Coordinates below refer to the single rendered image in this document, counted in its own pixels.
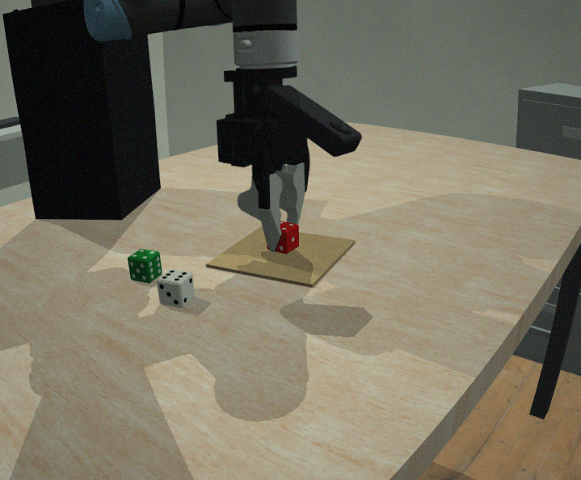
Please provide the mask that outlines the green die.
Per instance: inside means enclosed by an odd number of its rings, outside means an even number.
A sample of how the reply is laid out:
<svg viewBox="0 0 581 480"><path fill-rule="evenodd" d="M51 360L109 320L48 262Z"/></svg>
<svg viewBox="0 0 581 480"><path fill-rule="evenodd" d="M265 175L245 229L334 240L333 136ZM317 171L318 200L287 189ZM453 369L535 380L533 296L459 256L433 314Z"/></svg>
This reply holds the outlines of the green die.
<svg viewBox="0 0 581 480"><path fill-rule="evenodd" d="M160 253L140 249L128 257L131 280L150 283L162 274Z"/></svg>

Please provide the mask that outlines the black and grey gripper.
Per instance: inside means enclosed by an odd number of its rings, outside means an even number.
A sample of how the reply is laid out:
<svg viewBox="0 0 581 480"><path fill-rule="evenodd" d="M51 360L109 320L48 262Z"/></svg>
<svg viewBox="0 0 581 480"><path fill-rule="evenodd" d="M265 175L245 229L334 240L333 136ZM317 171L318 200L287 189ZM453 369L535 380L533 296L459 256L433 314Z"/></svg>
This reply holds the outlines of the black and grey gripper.
<svg viewBox="0 0 581 480"><path fill-rule="evenodd" d="M309 148L307 137L260 102L267 87L283 86L283 79L271 78L295 77L295 65L224 71L224 82L234 84L234 113L217 120L218 161L252 165L251 188L238 195L238 207L262 222L271 252L282 235L280 208L288 214L286 222L299 225L309 178Z"/></svg>

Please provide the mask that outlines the white die with black pips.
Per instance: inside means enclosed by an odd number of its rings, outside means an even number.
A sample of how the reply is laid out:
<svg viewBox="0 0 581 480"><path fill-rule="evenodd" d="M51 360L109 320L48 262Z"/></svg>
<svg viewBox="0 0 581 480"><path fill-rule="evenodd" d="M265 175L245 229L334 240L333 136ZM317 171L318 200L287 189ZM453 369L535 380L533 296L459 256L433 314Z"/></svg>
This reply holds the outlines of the white die with black pips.
<svg viewBox="0 0 581 480"><path fill-rule="evenodd" d="M157 279L160 303L183 308L194 296L193 275L170 269Z"/></svg>

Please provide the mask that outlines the tan flat mat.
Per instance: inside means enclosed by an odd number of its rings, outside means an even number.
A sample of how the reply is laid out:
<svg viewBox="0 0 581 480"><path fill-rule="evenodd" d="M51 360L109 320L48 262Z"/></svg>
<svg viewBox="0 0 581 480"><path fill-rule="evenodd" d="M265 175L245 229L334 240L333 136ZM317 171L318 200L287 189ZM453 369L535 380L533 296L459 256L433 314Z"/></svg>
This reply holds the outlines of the tan flat mat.
<svg viewBox="0 0 581 480"><path fill-rule="evenodd" d="M355 243L299 232L299 247L287 254L271 252L261 226L206 267L312 288Z"/></svg>

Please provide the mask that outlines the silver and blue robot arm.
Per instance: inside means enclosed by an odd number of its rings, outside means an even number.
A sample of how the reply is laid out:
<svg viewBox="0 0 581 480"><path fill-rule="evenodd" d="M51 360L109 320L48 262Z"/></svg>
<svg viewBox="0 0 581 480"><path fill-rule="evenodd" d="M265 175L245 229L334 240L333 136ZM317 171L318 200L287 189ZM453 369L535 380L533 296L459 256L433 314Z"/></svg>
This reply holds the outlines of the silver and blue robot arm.
<svg viewBox="0 0 581 480"><path fill-rule="evenodd" d="M298 62L297 0L84 0L84 16L100 42L233 23L240 69ZM361 133L290 85L268 87L260 104L333 157L361 141Z"/></svg>

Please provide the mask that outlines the red die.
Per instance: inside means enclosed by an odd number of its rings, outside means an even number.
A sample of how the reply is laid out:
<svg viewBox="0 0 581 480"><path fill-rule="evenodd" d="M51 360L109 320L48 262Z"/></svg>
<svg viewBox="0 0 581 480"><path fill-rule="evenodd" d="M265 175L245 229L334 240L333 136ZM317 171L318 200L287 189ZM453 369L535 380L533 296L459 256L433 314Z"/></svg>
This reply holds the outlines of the red die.
<svg viewBox="0 0 581 480"><path fill-rule="evenodd" d="M299 247L299 226L297 224L281 221L280 229L282 235L276 252L287 254Z"/></svg>

